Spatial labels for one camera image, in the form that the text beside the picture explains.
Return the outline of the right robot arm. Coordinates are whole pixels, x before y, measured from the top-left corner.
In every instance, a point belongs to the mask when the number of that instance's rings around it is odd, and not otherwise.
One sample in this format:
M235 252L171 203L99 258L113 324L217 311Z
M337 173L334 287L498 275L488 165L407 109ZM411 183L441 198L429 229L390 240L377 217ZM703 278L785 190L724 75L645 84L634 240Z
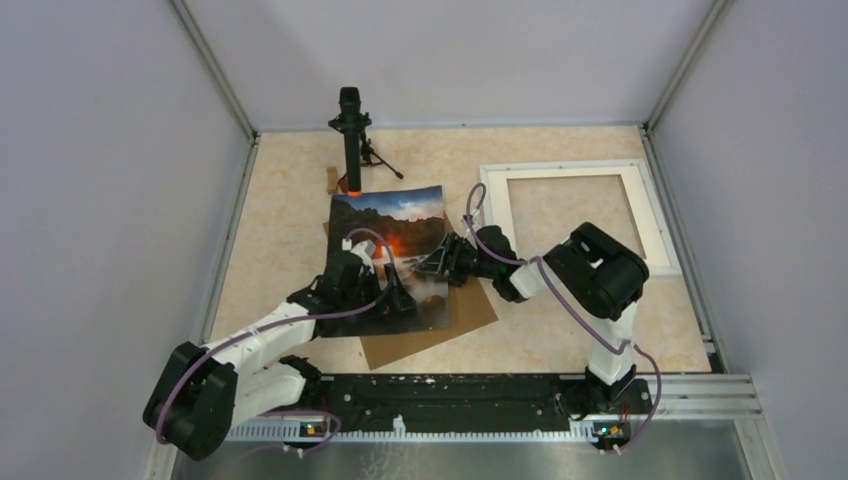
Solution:
M546 254L521 259L496 225L466 236L447 234L418 262L414 272L463 286L487 279L506 301L521 303L553 294L590 335L586 397L600 412L612 412L635 379L633 331L638 302L650 277L641 257L590 222Z

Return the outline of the brown backing board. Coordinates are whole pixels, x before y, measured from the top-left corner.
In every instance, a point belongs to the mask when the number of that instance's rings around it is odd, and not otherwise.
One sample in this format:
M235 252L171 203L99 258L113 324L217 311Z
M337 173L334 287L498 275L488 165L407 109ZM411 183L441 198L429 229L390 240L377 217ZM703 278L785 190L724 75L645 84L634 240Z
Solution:
M498 320L478 279L469 278L464 286L451 286L448 292L449 300L443 303L442 313L450 313L450 324L445 328L391 335L353 336L363 347L368 368L376 370Z

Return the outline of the sunset seascape photo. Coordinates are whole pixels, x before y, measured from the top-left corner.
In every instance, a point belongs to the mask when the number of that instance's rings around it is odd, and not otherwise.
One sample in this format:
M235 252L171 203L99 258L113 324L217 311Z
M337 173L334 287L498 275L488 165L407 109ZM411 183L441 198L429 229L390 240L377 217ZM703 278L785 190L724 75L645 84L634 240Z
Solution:
M409 317L348 317L325 320L316 326L322 337L378 336L445 328L450 313L442 313L449 300L446 281L416 274L412 267L431 254L446 235L443 190L432 186L413 190L335 195L331 199L326 255L340 252L344 238L371 241L374 267L388 262L391 251L397 274L417 302Z

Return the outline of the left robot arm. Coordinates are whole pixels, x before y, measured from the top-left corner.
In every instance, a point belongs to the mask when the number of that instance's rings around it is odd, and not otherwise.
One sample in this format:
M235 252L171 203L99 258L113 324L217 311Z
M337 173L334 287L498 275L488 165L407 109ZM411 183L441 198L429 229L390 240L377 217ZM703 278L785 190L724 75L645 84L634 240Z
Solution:
M329 257L324 271L270 314L212 343L186 341L170 354L142 413L161 444L209 457L230 430L276 407L319 404L311 367L282 355L312 341L317 326L405 319L417 312L393 261L373 263L363 242Z

